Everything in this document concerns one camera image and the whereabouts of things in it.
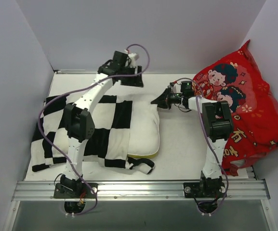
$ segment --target checkered cloth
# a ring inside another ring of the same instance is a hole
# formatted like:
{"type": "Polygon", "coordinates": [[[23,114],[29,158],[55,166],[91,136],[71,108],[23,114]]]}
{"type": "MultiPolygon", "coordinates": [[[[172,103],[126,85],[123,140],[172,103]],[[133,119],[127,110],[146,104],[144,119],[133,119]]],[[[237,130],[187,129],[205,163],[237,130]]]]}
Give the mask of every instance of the checkered cloth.
{"type": "MultiPolygon", "coordinates": [[[[45,135],[66,154],[68,136],[63,109],[66,104],[75,102],[80,96],[81,94],[75,93],[56,100],[44,110],[41,117],[41,129],[45,135]]],[[[48,97],[45,103],[55,97],[48,97]]],[[[135,168],[146,174],[152,172],[155,165],[153,161],[127,156],[133,100],[133,95],[128,97],[105,95],[100,100],[92,114],[95,132],[85,145],[84,161],[97,159],[104,167],[135,168]]],[[[32,138],[31,155],[34,172],[66,162],[65,157],[42,137],[37,125],[32,138]]]]}

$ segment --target cartoon character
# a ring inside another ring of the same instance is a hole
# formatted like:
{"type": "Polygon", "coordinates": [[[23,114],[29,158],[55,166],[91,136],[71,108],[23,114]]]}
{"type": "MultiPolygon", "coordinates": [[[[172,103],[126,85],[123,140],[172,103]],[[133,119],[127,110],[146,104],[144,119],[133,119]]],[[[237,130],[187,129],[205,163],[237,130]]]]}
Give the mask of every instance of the cartoon character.
{"type": "Polygon", "coordinates": [[[227,84],[235,82],[238,76],[237,69],[231,64],[219,64],[208,71],[208,81],[199,83],[206,98],[212,96],[214,86],[225,87],[227,84]]]}
{"type": "Polygon", "coordinates": [[[229,86],[222,88],[217,93],[217,101],[227,101],[231,113],[234,113],[246,102],[246,95],[238,87],[229,86]]]}

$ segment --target black hair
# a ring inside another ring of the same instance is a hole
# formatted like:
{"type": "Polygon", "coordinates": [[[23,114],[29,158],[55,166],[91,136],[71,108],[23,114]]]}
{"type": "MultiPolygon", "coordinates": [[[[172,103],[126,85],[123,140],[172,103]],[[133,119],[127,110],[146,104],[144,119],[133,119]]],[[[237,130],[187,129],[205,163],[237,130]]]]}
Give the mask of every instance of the black hair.
{"type": "Polygon", "coordinates": [[[234,86],[225,87],[220,90],[220,93],[222,95],[231,96],[233,103],[230,109],[232,110],[232,112],[236,112],[236,109],[242,106],[246,102],[246,95],[238,87],[234,87],[234,86]]]}
{"type": "Polygon", "coordinates": [[[225,84],[233,83],[236,80],[237,69],[234,68],[231,64],[219,64],[214,66],[212,71],[216,71],[221,73],[221,75],[225,76],[225,84]]]}

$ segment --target white table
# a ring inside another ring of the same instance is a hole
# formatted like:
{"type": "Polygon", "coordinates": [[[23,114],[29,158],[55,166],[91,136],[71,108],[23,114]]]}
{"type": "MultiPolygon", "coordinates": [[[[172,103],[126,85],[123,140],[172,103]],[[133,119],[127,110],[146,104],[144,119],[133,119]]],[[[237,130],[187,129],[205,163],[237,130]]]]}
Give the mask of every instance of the white table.
{"type": "MultiPolygon", "coordinates": [[[[148,93],[159,96],[169,82],[181,77],[193,78],[194,75],[145,74],[144,88],[120,86],[112,87],[108,95],[129,93],[148,93]]],[[[81,89],[90,85],[95,74],[55,74],[49,96],[59,95],[70,90],[81,89]]],[[[207,144],[195,111],[182,113],[176,107],[171,110],[159,109],[160,148],[155,162],[155,169],[150,175],[135,170],[100,167],[97,162],[83,163],[83,176],[86,180],[198,180],[205,163],[207,144]]],[[[65,165],[33,172],[29,164],[25,181],[54,180],[62,173],[65,165]]],[[[247,179],[246,169],[238,170],[238,176],[231,179],[247,179]]]]}

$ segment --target red fabric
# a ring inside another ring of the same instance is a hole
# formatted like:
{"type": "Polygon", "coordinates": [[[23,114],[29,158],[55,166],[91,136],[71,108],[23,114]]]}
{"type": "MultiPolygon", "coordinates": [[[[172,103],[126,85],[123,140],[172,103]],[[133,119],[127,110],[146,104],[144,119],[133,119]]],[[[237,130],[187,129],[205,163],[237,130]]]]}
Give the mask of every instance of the red fabric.
{"type": "Polygon", "coordinates": [[[244,159],[242,167],[249,167],[278,142],[278,103],[247,49],[249,42],[194,77],[207,99],[229,102],[234,132],[226,144],[222,166],[231,175],[238,169],[231,161],[244,159]]]}

